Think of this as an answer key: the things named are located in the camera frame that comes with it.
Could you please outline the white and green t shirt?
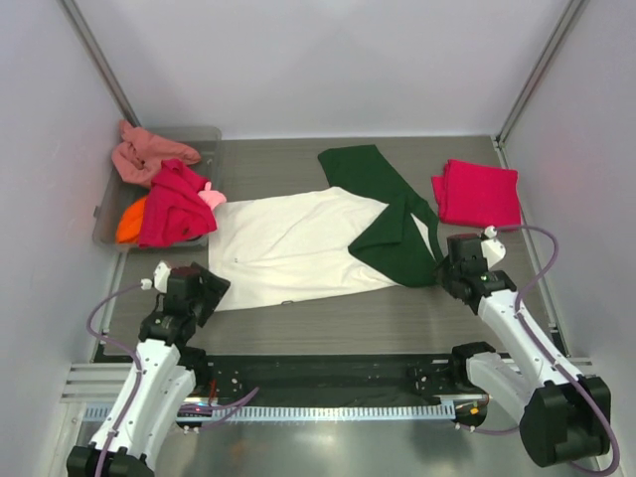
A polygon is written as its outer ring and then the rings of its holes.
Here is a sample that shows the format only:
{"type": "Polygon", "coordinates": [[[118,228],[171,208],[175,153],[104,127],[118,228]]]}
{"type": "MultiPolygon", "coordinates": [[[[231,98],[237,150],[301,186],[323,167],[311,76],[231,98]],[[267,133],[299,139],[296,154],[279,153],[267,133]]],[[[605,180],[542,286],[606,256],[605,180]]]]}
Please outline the white and green t shirt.
{"type": "Polygon", "coordinates": [[[439,220],[375,145],[331,148],[325,190],[222,204],[209,266],[222,311],[435,284],[439,220]]]}

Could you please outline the crimson red t shirt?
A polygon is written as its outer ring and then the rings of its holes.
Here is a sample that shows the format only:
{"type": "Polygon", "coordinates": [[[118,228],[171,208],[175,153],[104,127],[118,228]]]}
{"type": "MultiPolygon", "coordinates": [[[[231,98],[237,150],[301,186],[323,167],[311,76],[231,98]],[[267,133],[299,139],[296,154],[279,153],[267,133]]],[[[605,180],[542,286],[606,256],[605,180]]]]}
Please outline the crimson red t shirt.
{"type": "Polygon", "coordinates": [[[179,159],[164,161],[151,180],[138,245],[169,247],[213,233],[216,219],[199,195],[208,183],[179,159]]]}

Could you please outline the orange t shirt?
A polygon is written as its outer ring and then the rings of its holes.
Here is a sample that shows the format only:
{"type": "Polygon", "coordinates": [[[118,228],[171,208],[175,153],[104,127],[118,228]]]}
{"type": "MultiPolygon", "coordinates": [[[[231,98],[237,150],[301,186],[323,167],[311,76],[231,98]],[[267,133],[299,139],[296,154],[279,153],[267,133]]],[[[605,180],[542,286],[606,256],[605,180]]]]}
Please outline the orange t shirt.
{"type": "Polygon", "coordinates": [[[115,232],[116,243],[138,243],[147,199],[141,197],[124,211],[115,232]]]}

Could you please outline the light pink t shirt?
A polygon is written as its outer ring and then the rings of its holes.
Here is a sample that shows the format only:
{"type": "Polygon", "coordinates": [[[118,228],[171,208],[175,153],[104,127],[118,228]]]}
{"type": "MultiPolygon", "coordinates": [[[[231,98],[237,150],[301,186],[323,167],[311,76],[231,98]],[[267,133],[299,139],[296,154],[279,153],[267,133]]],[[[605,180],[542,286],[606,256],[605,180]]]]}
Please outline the light pink t shirt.
{"type": "Polygon", "coordinates": [[[198,192],[198,196],[212,211],[227,201],[223,193],[213,189],[211,182],[205,184],[204,188],[198,192]]]}

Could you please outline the aluminium frame post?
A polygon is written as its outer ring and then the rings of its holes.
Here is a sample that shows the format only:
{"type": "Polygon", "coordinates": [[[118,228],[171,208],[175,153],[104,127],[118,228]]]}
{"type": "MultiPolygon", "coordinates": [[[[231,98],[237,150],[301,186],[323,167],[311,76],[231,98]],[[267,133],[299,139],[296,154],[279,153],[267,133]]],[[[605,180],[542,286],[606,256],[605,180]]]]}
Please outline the aluminium frame post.
{"type": "Polygon", "coordinates": [[[77,34],[79,41],[104,82],[106,89],[110,93],[122,117],[133,126],[139,126],[140,121],[133,106],[85,19],[78,2],[75,0],[60,0],[58,4],[70,21],[73,30],[77,34]]]}
{"type": "Polygon", "coordinates": [[[570,0],[566,3],[500,131],[494,136],[498,149],[503,149],[588,4],[587,0],[570,0]]]}

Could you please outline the left aluminium frame post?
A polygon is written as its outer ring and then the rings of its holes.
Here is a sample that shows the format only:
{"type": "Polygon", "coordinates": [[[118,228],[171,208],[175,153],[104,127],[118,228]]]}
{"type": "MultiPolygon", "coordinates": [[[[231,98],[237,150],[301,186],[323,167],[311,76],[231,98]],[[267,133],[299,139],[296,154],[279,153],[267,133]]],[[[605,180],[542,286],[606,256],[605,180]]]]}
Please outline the left aluminium frame post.
{"type": "Polygon", "coordinates": [[[77,34],[79,41],[104,82],[106,89],[110,93],[122,117],[133,126],[139,126],[140,121],[133,106],[85,19],[78,2],[75,0],[60,0],[58,4],[70,21],[73,30],[77,34]]]}

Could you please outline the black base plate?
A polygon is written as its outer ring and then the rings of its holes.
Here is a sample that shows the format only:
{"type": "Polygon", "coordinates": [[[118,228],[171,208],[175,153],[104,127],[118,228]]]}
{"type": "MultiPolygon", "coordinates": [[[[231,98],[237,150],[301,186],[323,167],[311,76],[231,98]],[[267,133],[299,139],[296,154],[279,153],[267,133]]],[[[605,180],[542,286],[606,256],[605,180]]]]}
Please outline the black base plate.
{"type": "Polygon", "coordinates": [[[210,355],[207,364],[205,383],[224,400],[254,388],[259,399],[486,395],[450,354],[210,355]]]}

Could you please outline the right aluminium frame post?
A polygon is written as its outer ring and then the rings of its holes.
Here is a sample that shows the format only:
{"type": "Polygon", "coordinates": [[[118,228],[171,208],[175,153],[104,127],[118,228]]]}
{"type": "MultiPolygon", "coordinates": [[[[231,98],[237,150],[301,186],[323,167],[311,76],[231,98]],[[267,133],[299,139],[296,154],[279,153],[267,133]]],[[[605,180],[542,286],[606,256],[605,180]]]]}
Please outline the right aluminium frame post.
{"type": "Polygon", "coordinates": [[[588,4],[587,0],[570,0],[566,3],[500,131],[494,136],[498,149],[503,149],[588,4]]]}

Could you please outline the aluminium front rail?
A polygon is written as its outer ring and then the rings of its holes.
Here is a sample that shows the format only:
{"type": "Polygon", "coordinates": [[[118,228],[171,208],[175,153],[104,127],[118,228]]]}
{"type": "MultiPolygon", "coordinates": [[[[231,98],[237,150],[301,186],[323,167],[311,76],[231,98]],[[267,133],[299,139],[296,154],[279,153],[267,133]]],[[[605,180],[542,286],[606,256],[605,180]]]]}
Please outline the aluminium front rail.
{"type": "MultiPolygon", "coordinates": [[[[526,377],[520,368],[516,366],[510,359],[503,359],[502,363],[511,371],[513,375],[520,376],[522,384],[528,386],[536,382],[536,386],[539,387],[548,381],[557,383],[557,379],[565,380],[565,376],[558,371],[555,366],[549,367],[545,365],[540,371],[545,373],[542,377],[536,377],[533,381],[531,378],[526,377]]],[[[70,397],[107,397],[117,396],[119,389],[123,386],[129,372],[132,369],[130,363],[91,363],[85,365],[72,365],[63,396],[70,397]]],[[[205,381],[209,378],[208,364],[202,365],[184,365],[179,364],[177,366],[188,368],[190,371],[195,371],[195,392],[203,392],[205,390],[210,391],[212,384],[206,384],[205,381]]]]}

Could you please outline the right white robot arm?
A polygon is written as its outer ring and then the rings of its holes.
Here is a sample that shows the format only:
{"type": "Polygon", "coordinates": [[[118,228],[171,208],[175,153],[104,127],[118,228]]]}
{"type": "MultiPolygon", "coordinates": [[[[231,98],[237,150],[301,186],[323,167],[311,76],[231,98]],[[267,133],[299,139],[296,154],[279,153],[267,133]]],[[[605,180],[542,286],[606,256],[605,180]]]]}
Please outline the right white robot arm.
{"type": "Polygon", "coordinates": [[[585,375],[537,324],[524,303],[536,282],[517,288],[496,269],[506,253],[497,234],[489,227],[449,237],[436,277],[497,335],[514,363],[484,342],[458,346],[447,370],[450,385],[465,394],[479,388],[494,398],[516,422],[538,466],[567,463],[582,471],[579,460],[609,455],[610,464],[596,473],[610,476],[621,458],[610,424],[610,388],[602,378],[585,375]]]}

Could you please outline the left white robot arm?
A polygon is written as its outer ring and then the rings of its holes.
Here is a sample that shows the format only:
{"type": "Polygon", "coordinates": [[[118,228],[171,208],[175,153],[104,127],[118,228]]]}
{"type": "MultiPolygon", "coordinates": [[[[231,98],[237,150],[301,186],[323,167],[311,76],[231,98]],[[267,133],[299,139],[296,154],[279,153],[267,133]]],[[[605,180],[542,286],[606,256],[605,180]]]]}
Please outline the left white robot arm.
{"type": "Polygon", "coordinates": [[[207,354],[188,342],[230,287],[196,262],[180,267],[160,262],[152,277],[133,284],[134,290],[155,291],[154,307],[140,325],[136,347],[119,347],[132,360],[130,371],[89,444],[71,450],[69,475],[154,475],[157,454],[184,399],[210,388],[207,354]]]}

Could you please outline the salmon pink t shirt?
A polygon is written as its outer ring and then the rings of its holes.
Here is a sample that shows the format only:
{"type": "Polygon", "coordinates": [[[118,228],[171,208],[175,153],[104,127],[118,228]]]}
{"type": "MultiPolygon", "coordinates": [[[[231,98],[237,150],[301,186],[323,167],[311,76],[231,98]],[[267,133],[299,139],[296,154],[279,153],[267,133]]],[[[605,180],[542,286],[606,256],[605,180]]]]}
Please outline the salmon pink t shirt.
{"type": "Polygon", "coordinates": [[[121,142],[113,149],[111,161],[125,183],[149,188],[163,161],[179,159],[193,165],[202,159],[196,149],[133,126],[125,119],[119,121],[118,131],[121,142]]]}

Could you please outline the folded magenta t shirt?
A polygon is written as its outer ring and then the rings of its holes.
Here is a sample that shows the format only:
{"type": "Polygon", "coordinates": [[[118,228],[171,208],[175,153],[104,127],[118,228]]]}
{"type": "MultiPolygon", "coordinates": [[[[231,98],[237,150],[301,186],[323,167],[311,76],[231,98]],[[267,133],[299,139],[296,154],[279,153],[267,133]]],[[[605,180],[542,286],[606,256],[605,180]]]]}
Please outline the folded magenta t shirt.
{"type": "Polygon", "coordinates": [[[516,170],[449,159],[431,177],[438,215],[443,223],[486,228],[517,225],[522,220],[516,170]]]}

